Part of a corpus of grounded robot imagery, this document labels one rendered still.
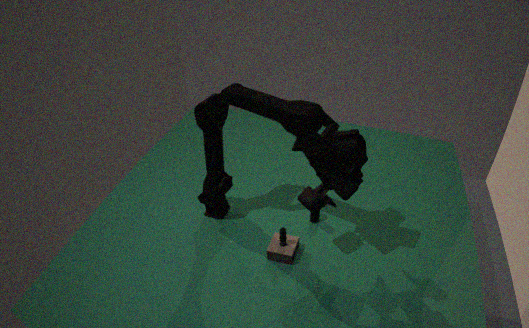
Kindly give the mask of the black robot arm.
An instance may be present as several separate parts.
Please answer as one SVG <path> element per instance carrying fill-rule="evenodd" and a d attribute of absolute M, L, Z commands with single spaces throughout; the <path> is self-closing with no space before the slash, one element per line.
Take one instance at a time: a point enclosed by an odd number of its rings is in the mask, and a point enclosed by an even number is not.
<path fill-rule="evenodd" d="M 229 105 L 271 119 L 297 136 L 293 151 L 303 151 L 313 168 L 323 169 L 338 163 L 333 174 L 325 176 L 324 184 L 343 200 L 348 200 L 363 182 L 358 167 L 341 163 L 364 163 L 366 142 L 358 129 L 337 130 L 340 126 L 323 107 L 305 100 L 288 101 L 233 83 L 219 94 L 214 93 L 195 106 L 197 125 L 203 130 L 206 177 L 203 192 L 197 197 L 205 205 L 204 216 L 222 220 L 230 205 L 225 194 L 233 186 L 232 176 L 224 171 L 223 126 Z M 319 129 L 326 128 L 321 134 Z"/>

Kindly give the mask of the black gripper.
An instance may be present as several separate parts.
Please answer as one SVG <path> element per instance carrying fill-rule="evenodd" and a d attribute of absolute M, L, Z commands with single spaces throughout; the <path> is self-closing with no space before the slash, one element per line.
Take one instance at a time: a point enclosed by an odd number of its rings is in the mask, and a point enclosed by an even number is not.
<path fill-rule="evenodd" d="M 368 157 L 366 155 L 365 162 L 367 160 L 368 160 Z M 348 168 L 352 169 L 353 167 L 358 167 L 361 170 L 365 162 L 364 163 L 341 163 L 341 164 L 346 167 L 346 170 Z M 319 177 L 320 180 L 322 181 L 322 184 L 315 189 L 312 189 L 311 187 L 308 186 L 298 196 L 299 202 L 302 205 L 304 205 L 311 213 L 317 213 L 320 209 L 322 209 L 323 207 L 329 204 L 334 207 L 337 207 L 337 205 L 334 202 L 332 202 L 331 198 L 326 195 L 326 192 L 328 192 L 329 189 L 324 184 L 325 176 L 327 176 L 328 174 L 330 175 L 333 174 L 337 169 L 336 167 L 337 164 L 338 163 L 332 162 L 330 165 L 328 165 L 326 168 L 323 168 L 323 169 L 313 168 L 315 172 L 317 173 L 316 174 L 317 177 Z"/>

